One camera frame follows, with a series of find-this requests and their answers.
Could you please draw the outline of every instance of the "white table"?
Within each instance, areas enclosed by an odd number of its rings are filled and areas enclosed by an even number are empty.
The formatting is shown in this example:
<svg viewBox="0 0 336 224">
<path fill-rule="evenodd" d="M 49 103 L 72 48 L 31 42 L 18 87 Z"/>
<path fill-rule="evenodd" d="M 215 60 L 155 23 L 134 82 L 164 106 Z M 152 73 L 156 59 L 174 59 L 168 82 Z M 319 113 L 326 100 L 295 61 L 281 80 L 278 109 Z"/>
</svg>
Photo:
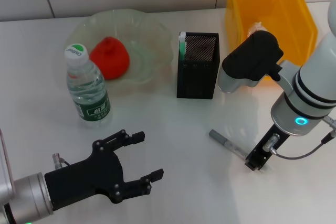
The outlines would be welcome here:
<svg viewBox="0 0 336 224">
<path fill-rule="evenodd" d="M 329 3 L 309 4 L 319 40 L 329 31 Z M 229 52 L 224 9 L 153 14 L 173 33 L 219 33 L 221 57 Z M 79 127 L 65 83 L 64 41 L 84 18 L 0 23 L 0 126 L 14 179 L 54 169 L 51 155 L 69 163 L 87 158 L 94 140 L 126 129 L 144 131 L 144 143 L 117 155 L 125 180 L 163 168 L 149 196 L 114 205 L 97 195 L 63 208 L 39 223 L 213 224 L 332 223 L 336 197 L 336 141 L 300 161 L 272 157 L 266 172 L 252 172 L 208 136 L 215 129 L 250 151 L 272 125 L 270 108 L 281 93 L 275 84 L 241 88 L 213 100 L 176 98 L 177 57 L 142 86 L 109 92 L 110 127 Z M 288 156 L 313 149 L 329 128 L 291 137 L 279 149 Z"/>
</svg>

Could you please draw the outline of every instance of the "yellow container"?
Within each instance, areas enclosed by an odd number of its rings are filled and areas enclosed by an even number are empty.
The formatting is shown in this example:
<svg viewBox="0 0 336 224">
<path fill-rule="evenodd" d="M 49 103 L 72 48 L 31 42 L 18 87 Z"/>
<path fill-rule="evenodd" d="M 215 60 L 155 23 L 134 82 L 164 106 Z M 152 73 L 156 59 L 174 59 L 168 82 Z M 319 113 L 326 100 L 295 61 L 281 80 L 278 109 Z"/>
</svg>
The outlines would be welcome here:
<svg viewBox="0 0 336 224">
<path fill-rule="evenodd" d="M 318 30 L 305 0 L 227 0 L 225 26 L 230 51 L 261 22 L 284 51 L 281 60 L 303 65 L 315 48 Z"/>
</svg>

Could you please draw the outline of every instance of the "plastic bottle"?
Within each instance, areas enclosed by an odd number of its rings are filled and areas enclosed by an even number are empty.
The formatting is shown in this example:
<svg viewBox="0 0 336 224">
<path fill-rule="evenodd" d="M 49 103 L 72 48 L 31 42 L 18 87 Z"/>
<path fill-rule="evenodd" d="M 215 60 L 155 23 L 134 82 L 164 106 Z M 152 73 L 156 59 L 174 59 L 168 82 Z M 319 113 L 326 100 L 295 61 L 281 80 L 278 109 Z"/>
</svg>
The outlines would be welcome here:
<svg viewBox="0 0 336 224">
<path fill-rule="evenodd" d="M 82 44 L 72 44 L 65 50 L 68 65 L 67 85 L 83 123 L 100 127 L 111 119 L 111 105 L 104 77 L 89 59 Z"/>
</svg>

